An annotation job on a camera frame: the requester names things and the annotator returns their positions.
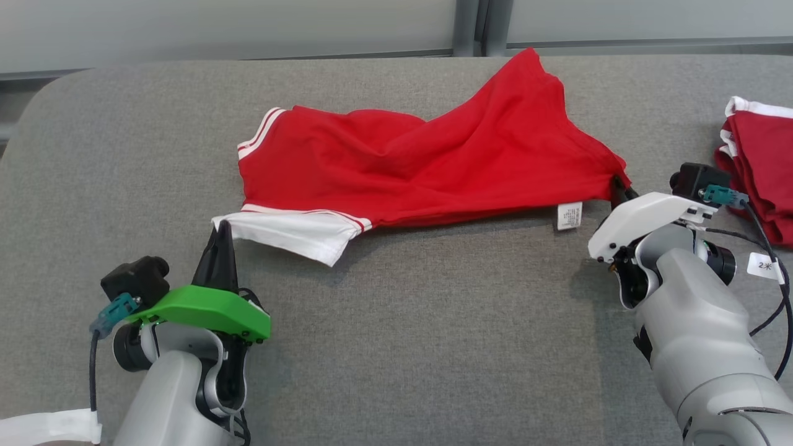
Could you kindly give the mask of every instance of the gray robot arm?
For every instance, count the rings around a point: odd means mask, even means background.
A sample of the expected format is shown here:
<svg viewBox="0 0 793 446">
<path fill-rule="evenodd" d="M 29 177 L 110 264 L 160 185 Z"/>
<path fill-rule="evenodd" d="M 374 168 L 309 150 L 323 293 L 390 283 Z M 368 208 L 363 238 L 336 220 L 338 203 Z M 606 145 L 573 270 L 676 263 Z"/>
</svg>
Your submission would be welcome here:
<svg viewBox="0 0 793 446">
<path fill-rule="evenodd" d="M 793 444 L 793 402 L 749 336 L 749 315 L 691 250 L 657 261 L 663 284 L 636 308 L 637 346 L 684 444 Z"/>
<path fill-rule="evenodd" d="M 121 425 L 116 446 L 227 446 L 234 436 L 196 407 L 205 384 L 201 360 L 179 350 L 160 356 L 146 374 Z"/>
<path fill-rule="evenodd" d="M 635 314 L 634 343 L 685 445 L 791 445 L 793 402 L 769 371 L 749 335 L 749 315 L 727 287 L 734 258 L 699 239 L 691 226 L 718 210 L 701 199 L 702 190 L 725 186 L 725 175 L 684 164 L 683 178 L 672 184 L 684 193 L 652 193 L 619 204 L 592 236 L 589 252 L 617 273 L 620 300 Z"/>
</svg>

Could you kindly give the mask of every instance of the care label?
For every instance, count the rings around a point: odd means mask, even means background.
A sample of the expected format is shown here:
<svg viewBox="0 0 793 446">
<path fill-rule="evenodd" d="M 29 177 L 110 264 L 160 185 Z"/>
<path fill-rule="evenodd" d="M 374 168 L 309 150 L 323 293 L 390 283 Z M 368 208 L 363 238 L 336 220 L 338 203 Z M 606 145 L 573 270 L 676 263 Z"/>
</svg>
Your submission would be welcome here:
<svg viewBox="0 0 793 446">
<path fill-rule="evenodd" d="M 759 252 L 749 254 L 749 264 L 746 265 L 746 272 L 751 275 L 759 275 L 766 279 L 777 280 L 776 265 L 771 261 L 771 257 Z"/>
<path fill-rule="evenodd" d="M 581 226 L 581 210 L 583 207 L 584 204 L 582 202 L 559 205 L 557 208 L 556 229 L 564 231 L 565 229 Z"/>
</svg>

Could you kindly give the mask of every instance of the teal connector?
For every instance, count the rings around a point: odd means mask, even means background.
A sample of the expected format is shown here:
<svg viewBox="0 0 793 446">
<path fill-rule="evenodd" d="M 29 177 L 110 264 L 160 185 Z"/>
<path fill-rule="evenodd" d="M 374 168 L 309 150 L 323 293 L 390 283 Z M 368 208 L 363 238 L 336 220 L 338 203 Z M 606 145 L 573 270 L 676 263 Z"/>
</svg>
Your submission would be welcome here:
<svg viewBox="0 0 793 446">
<path fill-rule="evenodd" d="M 115 300 L 99 312 L 91 322 L 89 332 L 99 331 L 99 339 L 105 339 L 113 332 L 113 327 L 138 309 L 140 304 L 129 293 L 119 294 Z"/>
<path fill-rule="evenodd" d="M 711 184 L 705 188 L 705 190 L 701 190 L 700 193 L 704 202 L 717 203 L 735 209 L 743 209 L 743 203 L 749 202 L 749 196 L 747 194 L 742 194 L 729 187 L 721 187 L 714 184 Z"/>
</svg>

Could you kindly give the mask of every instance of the white strap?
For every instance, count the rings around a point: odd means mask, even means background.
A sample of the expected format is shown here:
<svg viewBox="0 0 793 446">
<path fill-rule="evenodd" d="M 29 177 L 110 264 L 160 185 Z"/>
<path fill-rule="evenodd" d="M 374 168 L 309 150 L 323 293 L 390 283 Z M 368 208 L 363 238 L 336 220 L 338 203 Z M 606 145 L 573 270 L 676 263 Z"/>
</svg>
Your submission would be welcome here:
<svg viewBox="0 0 793 446">
<path fill-rule="evenodd" d="M 693 223 L 686 223 L 686 228 L 692 229 L 694 231 L 702 231 L 703 233 L 707 232 L 707 228 L 705 226 L 695 225 Z"/>
<path fill-rule="evenodd" d="M 99 444 L 102 425 L 90 409 L 31 413 L 0 420 L 0 444 L 33 446 L 50 441 L 89 441 Z"/>
</svg>

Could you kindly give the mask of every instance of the folded red shirt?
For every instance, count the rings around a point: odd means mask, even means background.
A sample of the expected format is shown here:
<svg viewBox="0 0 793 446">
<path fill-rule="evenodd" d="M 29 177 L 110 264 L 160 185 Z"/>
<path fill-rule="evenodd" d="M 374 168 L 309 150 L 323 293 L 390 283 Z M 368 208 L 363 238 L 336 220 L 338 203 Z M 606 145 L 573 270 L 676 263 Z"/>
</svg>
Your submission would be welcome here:
<svg viewBox="0 0 793 446">
<path fill-rule="evenodd" d="M 431 121 L 273 108 L 238 154 L 243 212 L 214 223 L 328 265 L 374 227 L 608 200 L 615 175 L 630 184 L 625 162 L 567 118 L 561 82 L 532 50 Z"/>
<path fill-rule="evenodd" d="M 769 241 L 793 248 L 793 109 L 733 96 L 725 114 L 716 165 L 749 196 Z"/>
</svg>

